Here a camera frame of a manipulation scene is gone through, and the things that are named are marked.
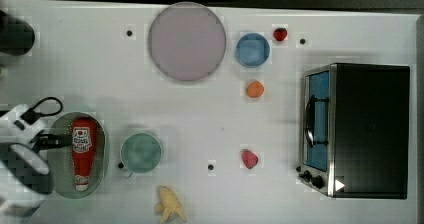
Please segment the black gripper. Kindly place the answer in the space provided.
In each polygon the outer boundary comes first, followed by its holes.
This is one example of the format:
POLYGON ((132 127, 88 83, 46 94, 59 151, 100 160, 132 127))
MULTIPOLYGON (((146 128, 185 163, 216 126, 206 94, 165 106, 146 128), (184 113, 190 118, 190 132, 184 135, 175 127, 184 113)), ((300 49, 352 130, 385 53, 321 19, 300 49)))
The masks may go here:
MULTIPOLYGON (((44 115, 34 110, 19 112, 13 121, 13 133, 16 141, 33 148, 45 133, 47 127, 44 115)), ((41 138, 42 149, 57 149, 72 145, 70 135, 45 135, 41 138)))

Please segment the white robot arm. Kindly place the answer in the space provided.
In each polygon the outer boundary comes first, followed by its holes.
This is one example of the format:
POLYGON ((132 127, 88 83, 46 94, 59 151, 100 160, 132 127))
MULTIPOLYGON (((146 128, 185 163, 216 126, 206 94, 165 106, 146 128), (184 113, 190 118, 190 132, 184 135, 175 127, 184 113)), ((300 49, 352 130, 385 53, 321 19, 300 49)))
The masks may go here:
POLYGON ((68 147, 70 135, 45 134, 43 114, 26 104, 1 112, 1 223, 28 219, 53 191, 53 174, 39 152, 68 147))

